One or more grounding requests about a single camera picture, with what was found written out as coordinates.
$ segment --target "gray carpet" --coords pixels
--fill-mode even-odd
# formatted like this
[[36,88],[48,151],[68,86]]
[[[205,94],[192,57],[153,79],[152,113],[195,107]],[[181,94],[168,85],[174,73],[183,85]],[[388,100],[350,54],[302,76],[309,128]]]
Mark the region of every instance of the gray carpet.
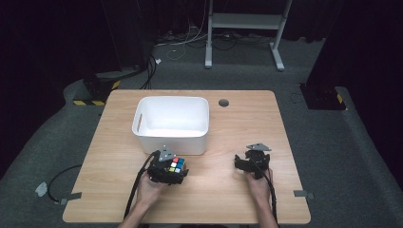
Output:
[[[216,41],[215,45],[230,44]],[[308,199],[312,220],[300,227],[403,227],[403,194],[378,155],[348,90],[337,88],[348,106],[345,111],[310,110],[301,96],[298,84],[306,82],[322,42],[281,41],[284,72],[277,72],[266,46],[214,49],[211,69],[203,67],[204,48],[184,46],[183,52],[183,46],[155,47],[153,55],[162,61],[152,88],[273,90],[303,188],[315,195]],[[145,72],[124,79],[119,89],[137,89],[145,79]],[[66,88],[67,104],[37,130],[1,179],[0,227],[118,225],[64,223],[65,206],[34,192],[41,182],[84,160],[104,108],[72,104],[80,83]],[[71,170],[53,183],[55,197],[70,193],[78,171]]]

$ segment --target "white storage box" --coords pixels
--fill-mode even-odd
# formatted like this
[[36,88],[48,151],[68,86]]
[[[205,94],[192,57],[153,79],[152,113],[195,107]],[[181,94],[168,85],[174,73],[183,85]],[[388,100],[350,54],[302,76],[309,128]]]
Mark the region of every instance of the white storage box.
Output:
[[176,155],[205,151],[208,102],[201,97],[151,96],[140,100],[132,125],[145,153],[164,145]]

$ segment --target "white metal frame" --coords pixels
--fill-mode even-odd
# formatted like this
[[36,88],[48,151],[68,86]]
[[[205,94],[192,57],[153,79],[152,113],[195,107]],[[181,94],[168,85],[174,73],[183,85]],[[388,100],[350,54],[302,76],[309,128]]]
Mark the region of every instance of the white metal frame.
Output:
[[270,43],[270,49],[276,62],[278,71],[284,70],[284,64],[278,52],[278,44],[287,22],[288,12],[290,11],[293,0],[287,0],[282,15],[263,15],[263,14],[238,14],[238,13],[213,13],[213,0],[210,0],[208,11],[208,33],[207,44],[205,48],[205,67],[213,66],[212,49],[212,31],[213,28],[230,29],[276,29],[275,42]]

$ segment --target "black cable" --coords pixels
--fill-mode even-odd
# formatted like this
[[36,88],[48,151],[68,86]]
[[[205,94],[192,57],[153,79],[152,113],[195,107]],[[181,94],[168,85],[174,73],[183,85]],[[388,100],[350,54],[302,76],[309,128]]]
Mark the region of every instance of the black cable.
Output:
[[267,183],[269,184],[269,189],[270,189],[270,195],[272,196],[272,208],[273,208],[273,217],[275,218],[276,223],[278,224],[278,218],[277,218],[277,199],[276,199],[276,192],[275,192],[275,187],[273,186],[273,183],[271,180],[266,176],[266,174],[259,168],[259,166],[255,163],[255,161],[251,160],[252,163],[257,167],[257,169],[260,171],[260,173],[263,175],[263,177],[266,178]]
[[140,89],[151,89],[151,79],[157,71],[157,63],[153,55],[150,55],[150,58],[147,62],[147,81],[140,87]]
[[124,218],[130,212],[131,201],[133,201],[134,195],[136,194],[137,187],[139,186],[139,183],[140,183],[140,178],[142,177],[143,172],[146,170],[145,166],[148,164],[150,159],[156,155],[156,153],[157,153],[157,151],[151,153],[150,156],[148,156],[147,160],[145,160],[145,163],[143,164],[143,167],[140,169],[139,173],[137,174],[137,178],[134,181],[133,188],[131,189],[130,197],[128,198],[128,201],[127,201]]
[[74,165],[74,166],[71,166],[71,167],[69,167],[69,168],[63,170],[62,172],[58,173],[56,176],[53,177],[53,179],[50,181],[50,183],[49,183],[49,185],[48,185],[48,196],[49,196],[49,198],[50,198],[51,200],[55,201],[55,202],[58,203],[58,204],[61,203],[60,200],[58,200],[58,199],[56,199],[55,197],[53,197],[53,196],[51,195],[51,193],[50,193],[50,187],[51,187],[51,185],[53,184],[53,182],[54,182],[60,175],[66,173],[68,170],[73,169],[73,168],[77,168],[77,167],[81,167],[81,166],[82,166],[81,164],[76,164],[76,165]]

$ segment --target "wooden table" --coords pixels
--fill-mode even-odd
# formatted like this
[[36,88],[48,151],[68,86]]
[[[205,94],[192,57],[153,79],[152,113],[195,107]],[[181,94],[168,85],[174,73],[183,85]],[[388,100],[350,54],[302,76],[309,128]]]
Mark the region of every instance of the wooden table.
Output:
[[[170,185],[145,216],[145,223],[258,223],[242,171],[234,157],[244,159],[246,145],[272,148],[278,222],[308,223],[311,215],[275,94],[264,90],[115,90],[86,154],[72,193],[80,199],[67,203],[66,222],[121,222],[137,173],[148,157],[131,131],[136,107],[146,96],[198,96],[210,107],[206,151],[181,156],[189,174],[182,184]],[[221,107],[220,99],[229,101]]]

